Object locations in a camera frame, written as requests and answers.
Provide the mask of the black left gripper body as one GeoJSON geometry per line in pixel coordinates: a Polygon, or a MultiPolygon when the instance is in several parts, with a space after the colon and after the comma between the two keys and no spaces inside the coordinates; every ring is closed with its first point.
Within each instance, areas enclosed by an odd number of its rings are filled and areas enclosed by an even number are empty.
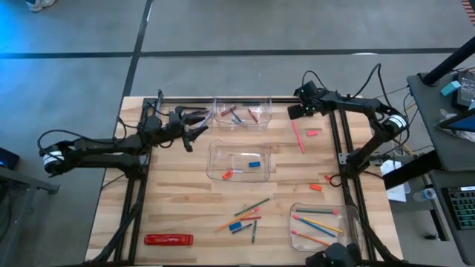
{"type": "Polygon", "coordinates": [[[166,139],[179,139],[186,135],[186,118],[178,112],[168,114],[168,123],[165,126],[166,139]]]}

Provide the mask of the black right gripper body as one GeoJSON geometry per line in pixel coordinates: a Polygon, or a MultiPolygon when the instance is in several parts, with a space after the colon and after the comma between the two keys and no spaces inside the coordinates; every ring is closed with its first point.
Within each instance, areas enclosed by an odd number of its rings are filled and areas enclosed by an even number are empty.
{"type": "Polygon", "coordinates": [[[304,113],[328,113],[326,103],[322,100],[327,94],[327,90],[303,91],[302,105],[304,113]]]}

